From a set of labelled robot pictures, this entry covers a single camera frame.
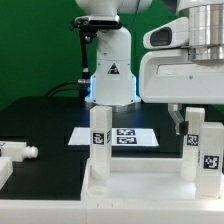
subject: label on robot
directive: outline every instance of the label on robot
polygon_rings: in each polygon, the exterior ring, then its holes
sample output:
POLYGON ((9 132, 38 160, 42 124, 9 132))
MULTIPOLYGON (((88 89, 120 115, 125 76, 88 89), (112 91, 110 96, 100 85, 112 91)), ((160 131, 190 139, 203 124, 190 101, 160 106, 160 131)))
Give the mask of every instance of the label on robot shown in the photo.
POLYGON ((186 145, 198 146, 199 135, 189 134, 186 136, 186 145))
POLYGON ((222 155, 203 154, 201 169, 203 171, 222 171, 222 155))
POLYGON ((133 136, 136 134, 134 129, 117 129, 117 135, 133 136))
POLYGON ((119 75, 120 74, 120 72, 117 68, 117 65, 115 63, 111 66, 110 70, 108 71, 108 74, 111 74, 111 75, 119 75))
POLYGON ((117 137, 117 144, 137 145, 136 137, 117 137))

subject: white platform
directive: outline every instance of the white platform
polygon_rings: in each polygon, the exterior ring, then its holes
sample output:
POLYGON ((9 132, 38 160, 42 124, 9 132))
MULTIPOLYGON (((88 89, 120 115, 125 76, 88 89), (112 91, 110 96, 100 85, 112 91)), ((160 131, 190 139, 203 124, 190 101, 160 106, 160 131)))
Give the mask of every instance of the white platform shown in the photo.
POLYGON ((195 183, 181 179, 181 161, 113 158, 104 182, 90 177, 87 163, 87 223, 223 224, 224 199, 194 199, 195 183))

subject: blue light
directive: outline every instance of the blue light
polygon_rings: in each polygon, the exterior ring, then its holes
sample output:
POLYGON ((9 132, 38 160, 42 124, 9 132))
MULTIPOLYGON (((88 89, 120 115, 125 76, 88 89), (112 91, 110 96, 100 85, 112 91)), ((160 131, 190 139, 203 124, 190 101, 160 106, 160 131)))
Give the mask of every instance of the blue light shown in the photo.
POLYGON ((90 78, 90 91, 89 91, 89 98, 93 98, 93 76, 90 78))

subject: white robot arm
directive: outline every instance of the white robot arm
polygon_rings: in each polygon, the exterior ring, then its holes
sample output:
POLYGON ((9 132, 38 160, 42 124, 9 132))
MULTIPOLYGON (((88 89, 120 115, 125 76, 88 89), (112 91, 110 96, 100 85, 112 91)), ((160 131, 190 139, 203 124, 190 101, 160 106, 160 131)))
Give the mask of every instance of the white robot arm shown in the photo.
POLYGON ((76 22, 97 36, 97 69, 91 77, 90 104, 112 106, 125 111, 140 102, 136 96, 136 79, 131 73, 131 35, 120 24, 118 13, 147 9, 152 0, 76 0, 87 16, 76 22))

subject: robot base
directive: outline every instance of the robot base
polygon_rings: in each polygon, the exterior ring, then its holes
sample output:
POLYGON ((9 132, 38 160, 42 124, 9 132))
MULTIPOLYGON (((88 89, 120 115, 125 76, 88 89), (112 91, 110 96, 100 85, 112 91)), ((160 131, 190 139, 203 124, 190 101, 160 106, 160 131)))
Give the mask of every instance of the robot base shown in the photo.
MULTIPOLYGON (((85 99, 85 106, 87 108, 92 108, 94 106, 97 106, 100 104, 94 103, 90 101, 89 97, 86 97, 85 99)), ((127 111, 133 111, 133 110, 138 110, 141 108, 141 99, 138 97, 136 99, 136 102, 127 104, 127 105, 106 105, 109 107, 112 107, 113 112, 127 112, 127 111)))

